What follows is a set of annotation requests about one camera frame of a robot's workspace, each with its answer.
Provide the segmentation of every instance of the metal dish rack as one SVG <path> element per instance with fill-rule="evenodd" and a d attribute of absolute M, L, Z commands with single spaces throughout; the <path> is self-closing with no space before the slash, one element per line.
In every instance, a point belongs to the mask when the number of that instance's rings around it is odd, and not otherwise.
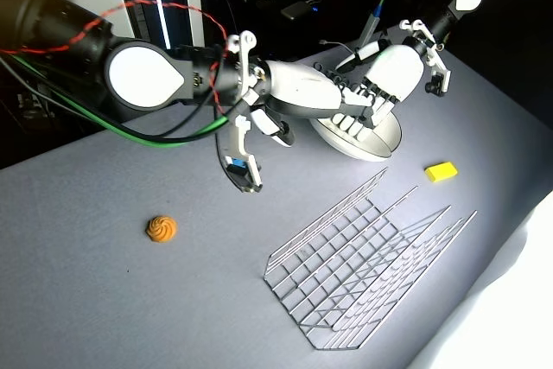
<path fill-rule="evenodd" d="M 451 207 L 399 230 L 368 199 L 373 176 L 270 255 L 264 280 L 316 349 L 366 344 L 429 267 L 473 219 L 435 232 Z"/>

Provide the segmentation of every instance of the yellow object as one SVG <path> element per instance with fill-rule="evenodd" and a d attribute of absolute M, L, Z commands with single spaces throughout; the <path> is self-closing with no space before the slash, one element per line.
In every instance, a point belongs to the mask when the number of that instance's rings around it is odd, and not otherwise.
<path fill-rule="evenodd" d="M 459 172 L 452 162 L 445 162 L 430 166 L 424 170 L 432 182 L 443 181 L 457 175 Z"/>
<path fill-rule="evenodd" d="M 158 216 L 148 224 L 146 233 L 154 242 L 168 242 L 176 235 L 176 220 L 169 216 Z"/>

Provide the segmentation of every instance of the red wire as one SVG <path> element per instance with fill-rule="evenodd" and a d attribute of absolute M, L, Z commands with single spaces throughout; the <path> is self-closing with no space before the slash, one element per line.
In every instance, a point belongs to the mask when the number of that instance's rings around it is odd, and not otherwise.
<path fill-rule="evenodd" d="M 121 9 L 129 8 L 129 7 L 134 6 L 136 4 L 152 5 L 152 4 L 158 4 L 158 2 L 156 0 L 130 0 L 128 2 L 121 3 L 121 4 L 119 4 L 118 6 L 116 6 L 114 8 L 111 8 L 109 10 L 106 10 L 105 12 L 102 12 L 99 15 L 99 17 L 97 17 L 96 19 L 93 19 L 89 23 L 87 23 L 83 27 L 83 30 L 81 30 L 77 35 L 75 35 L 73 38 L 71 38 L 67 42 L 67 44 L 60 45 L 59 47 L 51 47 L 51 48 L 45 48 L 45 49 L 33 49 L 33 48 L 26 48 L 26 47 L 21 47 L 19 49 L 13 49 L 13 50 L 0 49 L 0 53 L 15 55 L 15 54 L 52 54 L 52 53 L 57 53 L 57 52 L 65 52 L 70 47 L 72 47 L 73 45 L 75 45 L 75 44 L 79 43 L 80 41 L 82 41 L 83 39 L 85 39 L 86 35 L 88 35 L 88 33 L 92 29 L 96 28 L 100 23 L 102 23 L 103 18 L 106 18 L 109 15 L 113 15 L 114 13 L 120 11 Z M 226 38 L 227 38 L 226 30 L 225 30 L 225 27 L 223 27 L 223 25 L 221 25 L 219 22 L 217 22 L 217 20 L 213 16 L 211 16 L 207 12 L 204 12 L 203 10 L 200 10 L 200 9 L 194 7 L 194 6 L 189 6 L 187 4 L 182 4 L 182 3 L 173 3 L 173 2 L 165 3 L 165 2 L 163 2 L 163 3 L 161 3 L 161 6 L 163 8 L 178 8 L 178 9 L 183 9 L 183 10 L 194 10 L 196 12 L 201 13 L 207 19 L 209 19 L 210 21 L 215 23 L 215 25 L 217 25 L 217 27 L 220 29 L 221 34 L 223 35 L 223 39 L 225 40 L 225 49 L 223 50 L 223 56 L 226 57 L 226 55 L 228 53 L 227 44 L 226 44 Z M 223 109 L 221 108 L 220 102 L 219 102 L 219 93 L 214 88 L 215 87 L 214 71 L 215 71 L 215 69 L 217 69 L 218 66 L 219 66 L 219 63 L 214 62 L 211 65 L 211 67 L 209 68 L 209 71 L 211 73 L 210 80 L 209 80 L 209 85 L 211 86 L 211 88 L 213 88 L 213 91 L 214 91 L 215 104 L 217 105 L 217 108 L 218 108 L 219 112 L 221 114 L 223 114 Z"/>

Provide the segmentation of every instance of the table surface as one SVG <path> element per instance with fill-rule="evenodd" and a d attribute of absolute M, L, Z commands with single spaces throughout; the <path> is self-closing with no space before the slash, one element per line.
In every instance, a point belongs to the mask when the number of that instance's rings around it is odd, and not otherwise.
<path fill-rule="evenodd" d="M 331 65 L 345 54 L 304 61 Z M 102 132 L 0 171 L 0 367 L 405 367 L 553 188 L 553 132 L 443 58 L 448 96 L 421 83 L 397 108 L 403 141 L 384 163 L 343 156 L 292 120 L 291 149 L 248 137 L 263 165 L 261 194 L 237 193 L 212 139 L 158 150 Z M 133 125 L 161 131 L 184 111 Z M 431 184 L 423 169 L 443 161 L 459 176 Z M 267 257 L 384 166 L 378 206 L 420 185 L 395 211 L 397 225 L 449 204 L 443 227 L 479 214 L 365 347 L 315 351 L 264 283 Z M 157 215 L 179 223 L 168 244 L 144 232 Z"/>

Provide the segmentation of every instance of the yellow block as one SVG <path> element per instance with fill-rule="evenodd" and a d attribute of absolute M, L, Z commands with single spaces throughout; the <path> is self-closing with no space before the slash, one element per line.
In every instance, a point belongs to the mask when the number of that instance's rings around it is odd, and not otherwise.
<path fill-rule="evenodd" d="M 424 170 L 426 176 L 433 182 L 443 181 L 457 175 L 459 172 L 452 162 L 445 162 L 430 166 Z"/>

